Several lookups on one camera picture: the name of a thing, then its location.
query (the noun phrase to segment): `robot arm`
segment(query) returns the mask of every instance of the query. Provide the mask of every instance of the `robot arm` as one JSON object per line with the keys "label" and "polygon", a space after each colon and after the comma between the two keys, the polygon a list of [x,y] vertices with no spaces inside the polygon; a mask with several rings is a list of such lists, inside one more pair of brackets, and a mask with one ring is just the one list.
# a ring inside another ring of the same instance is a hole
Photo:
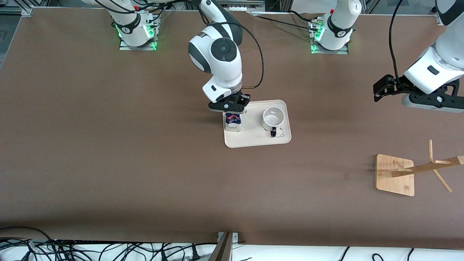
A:
{"label": "robot arm", "polygon": [[[464,75],[464,0],[435,0],[435,5],[446,31],[399,78],[401,84],[392,75],[379,80],[374,101],[409,93],[402,100],[408,107],[464,111],[464,97],[458,96],[459,78]],[[453,88],[451,95],[446,94],[448,88]]]}
{"label": "robot arm", "polygon": [[238,21],[215,0],[193,0],[192,4],[211,21],[188,43],[188,54],[201,71],[212,74],[203,86],[212,111],[243,113],[250,100],[241,93],[242,59],[238,46],[242,43],[242,28]]}
{"label": "robot arm", "polygon": [[333,13],[325,14],[323,30],[316,37],[324,48],[339,50],[349,42],[353,25],[361,14],[362,5],[359,0],[338,0]]}
{"label": "robot arm", "polygon": [[142,46],[154,37],[153,15],[146,11],[136,12],[130,0],[81,0],[89,5],[102,5],[113,18],[121,39],[129,46]]}

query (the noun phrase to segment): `wooden pole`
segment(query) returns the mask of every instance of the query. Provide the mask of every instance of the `wooden pole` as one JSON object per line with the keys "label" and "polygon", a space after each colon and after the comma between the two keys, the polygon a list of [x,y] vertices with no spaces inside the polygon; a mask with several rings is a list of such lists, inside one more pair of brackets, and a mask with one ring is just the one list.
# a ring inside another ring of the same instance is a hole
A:
{"label": "wooden pole", "polygon": [[401,177],[411,174],[416,174],[420,172],[430,171],[430,170],[438,170],[446,167],[457,166],[457,165],[464,165],[464,156],[457,156],[452,157],[449,159],[445,159],[444,161],[450,162],[449,164],[443,163],[426,163],[419,166],[414,166],[411,168],[407,168],[409,171],[392,171],[392,177]]}
{"label": "wooden pole", "polygon": [[429,140],[429,162],[433,162],[432,140]]}
{"label": "wooden pole", "polygon": [[448,184],[446,184],[445,180],[441,177],[441,175],[438,173],[437,170],[433,170],[433,173],[435,173],[435,176],[437,176],[437,178],[440,180],[440,182],[443,184],[443,186],[445,187],[445,189],[448,191],[448,192],[453,192],[450,188],[450,186],[448,186]]}

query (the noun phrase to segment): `metal bracket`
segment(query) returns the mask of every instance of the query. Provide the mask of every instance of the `metal bracket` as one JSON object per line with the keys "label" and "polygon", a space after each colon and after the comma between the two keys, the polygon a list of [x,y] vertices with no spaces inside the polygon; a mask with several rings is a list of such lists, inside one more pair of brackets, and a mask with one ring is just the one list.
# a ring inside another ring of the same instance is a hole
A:
{"label": "metal bracket", "polygon": [[213,253],[208,261],[230,261],[232,255],[232,244],[238,242],[238,233],[219,232],[218,244],[214,248]]}
{"label": "metal bracket", "polygon": [[[224,232],[218,232],[218,238],[217,241],[219,242],[224,235]],[[237,244],[238,243],[238,233],[234,232],[232,233],[232,244]]]}
{"label": "metal bracket", "polygon": [[319,16],[308,22],[309,28],[316,28],[317,31],[309,30],[309,40],[311,43],[311,53],[324,53],[324,54],[348,54],[348,44],[345,44],[340,50],[328,50],[324,48],[316,38],[320,36],[324,29],[323,17]]}
{"label": "metal bracket", "polygon": [[119,42],[119,50],[121,51],[155,51],[158,42],[155,38],[148,40],[148,42],[142,46],[129,46],[123,40]]}

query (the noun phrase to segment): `gray floor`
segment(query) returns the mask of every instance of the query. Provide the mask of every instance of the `gray floor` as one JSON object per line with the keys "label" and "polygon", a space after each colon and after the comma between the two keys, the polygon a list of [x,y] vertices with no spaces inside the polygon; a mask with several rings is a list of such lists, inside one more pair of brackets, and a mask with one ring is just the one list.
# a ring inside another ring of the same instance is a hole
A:
{"label": "gray floor", "polygon": [[0,68],[20,18],[18,15],[0,15]]}

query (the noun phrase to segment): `black mug handle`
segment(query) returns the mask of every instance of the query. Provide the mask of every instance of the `black mug handle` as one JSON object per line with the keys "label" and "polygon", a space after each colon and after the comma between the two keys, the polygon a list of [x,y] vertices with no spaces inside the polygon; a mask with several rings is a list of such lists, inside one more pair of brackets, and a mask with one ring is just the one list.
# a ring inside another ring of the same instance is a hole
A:
{"label": "black mug handle", "polygon": [[271,130],[271,137],[275,137],[277,134],[277,128],[276,127],[272,127],[272,130]]}

